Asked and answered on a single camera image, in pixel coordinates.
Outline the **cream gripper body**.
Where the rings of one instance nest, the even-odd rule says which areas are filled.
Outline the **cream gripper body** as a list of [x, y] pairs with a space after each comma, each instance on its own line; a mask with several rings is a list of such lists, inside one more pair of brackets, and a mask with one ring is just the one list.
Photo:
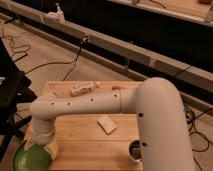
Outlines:
[[40, 145], [54, 160], [59, 152], [58, 143], [55, 136], [38, 135], [35, 133], [27, 133], [24, 137], [24, 150], [28, 151], [34, 145]]

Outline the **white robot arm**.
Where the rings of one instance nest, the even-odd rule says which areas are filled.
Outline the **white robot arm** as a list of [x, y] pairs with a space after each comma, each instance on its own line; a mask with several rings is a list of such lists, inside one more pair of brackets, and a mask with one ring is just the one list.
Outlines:
[[63, 115], [134, 114], [144, 171], [195, 171], [181, 95], [164, 78], [71, 98], [45, 93], [32, 102], [30, 114], [31, 140], [39, 145], [54, 139], [55, 120]]

